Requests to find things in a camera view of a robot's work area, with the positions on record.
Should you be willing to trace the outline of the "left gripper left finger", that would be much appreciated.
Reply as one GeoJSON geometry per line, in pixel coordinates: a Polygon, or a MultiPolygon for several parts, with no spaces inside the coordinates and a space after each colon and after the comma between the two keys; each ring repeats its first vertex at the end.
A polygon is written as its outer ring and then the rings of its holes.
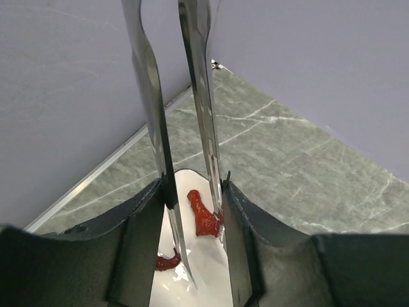
{"type": "Polygon", "coordinates": [[[163,183],[62,233],[1,226],[2,306],[147,306],[163,183]]]}

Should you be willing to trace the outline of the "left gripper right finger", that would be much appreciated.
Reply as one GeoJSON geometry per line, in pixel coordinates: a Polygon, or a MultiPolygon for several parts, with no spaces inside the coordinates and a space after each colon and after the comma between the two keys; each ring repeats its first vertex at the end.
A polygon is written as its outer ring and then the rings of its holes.
{"type": "Polygon", "coordinates": [[[235,306],[407,306],[408,236],[307,235],[223,184],[235,306]]]}

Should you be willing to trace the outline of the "dark sausage slice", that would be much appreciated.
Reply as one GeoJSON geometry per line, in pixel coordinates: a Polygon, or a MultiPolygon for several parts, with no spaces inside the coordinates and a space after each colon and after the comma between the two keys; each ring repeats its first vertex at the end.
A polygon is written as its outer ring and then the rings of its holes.
{"type": "Polygon", "coordinates": [[[166,271],[169,269],[174,269],[177,267],[181,262],[181,256],[179,252],[177,252],[176,248],[173,248],[174,255],[171,258],[164,258],[163,256],[157,257],[157,262],[155,266],[156,271],[166,271]]]}

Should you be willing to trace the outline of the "red meat chunk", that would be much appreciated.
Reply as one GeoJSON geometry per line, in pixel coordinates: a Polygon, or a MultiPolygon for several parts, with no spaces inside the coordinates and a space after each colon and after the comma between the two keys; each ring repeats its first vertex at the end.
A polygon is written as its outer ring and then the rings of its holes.
{"type": "Polygon", "coordinates": [[[190,190],[187,199],[194,213],[196,224],[196,235],[198,237],[212,235],[218,237],[220,228],[224,224],[224,216],[221,211],[210,212],[202,202],[198,190],[190,190]]]}

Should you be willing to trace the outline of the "metal food tongs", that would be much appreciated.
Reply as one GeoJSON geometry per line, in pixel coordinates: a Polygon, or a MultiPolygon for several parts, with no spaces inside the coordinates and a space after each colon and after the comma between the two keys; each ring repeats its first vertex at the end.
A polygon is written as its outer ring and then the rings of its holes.
{"type": "MultiPolygon", "coordinates": [[[[183,222],[171,158],[166,114],[157,61],[143,26],[142,1],[123,1],[127,31],[132,46],[132,63],[140,83],[146,124],[154,148],[158,173],[164,181],[164,203],[172,229],[175,248],[181,256],[191,282],[194,282],[189,266],[183,232],[183,222]]],[[[213,72],[210,48],[218,1],[177,1],[180,23],[180,41],[185,53],[191,79],[192,102],[189,109],[175,109],[174,116],[181,115],[189,123],[196,122],[201,136],[202,153],[210,185],[213,210],[221,211],[222,187],[219,171],[219,142],[214,114],[213,72]]]]}

